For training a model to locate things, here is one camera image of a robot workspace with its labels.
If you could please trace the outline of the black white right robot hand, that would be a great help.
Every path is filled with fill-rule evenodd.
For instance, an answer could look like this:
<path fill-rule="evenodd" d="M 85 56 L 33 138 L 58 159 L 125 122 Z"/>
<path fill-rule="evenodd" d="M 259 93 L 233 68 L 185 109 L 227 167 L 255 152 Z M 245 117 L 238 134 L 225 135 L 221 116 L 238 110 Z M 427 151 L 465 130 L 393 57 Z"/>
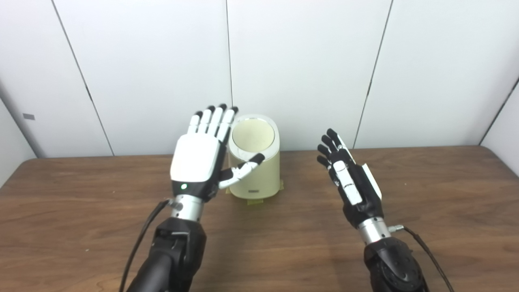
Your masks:
<path fill-rule="evenodd" d="M 367 164 L 354 160 L 342 138 L 329 128 L 317 146 L 317 161 L 328 171 L 343 201 L 343 213 L 352 227 L 372 218 L 383 218 L 382 193 Z"/>

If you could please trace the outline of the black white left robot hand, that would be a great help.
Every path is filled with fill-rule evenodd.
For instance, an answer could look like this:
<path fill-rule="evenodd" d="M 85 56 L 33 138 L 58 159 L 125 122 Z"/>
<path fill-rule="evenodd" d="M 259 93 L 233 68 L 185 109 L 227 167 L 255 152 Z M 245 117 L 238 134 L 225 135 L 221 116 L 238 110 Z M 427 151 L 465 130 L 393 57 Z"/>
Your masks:
<path fill-rule="evenodd" d="M 235 167 L 222 169 L 237 112 L 237 107 L 228 108 L 223 103 L 218 107 L 210 105 L 191 117 L 187 133 L 178 139 L 172 158 L 170 178 L 175 197 L 188 195 L 206 203 L 265 160 L 262 153 L 257 153 Z"/>

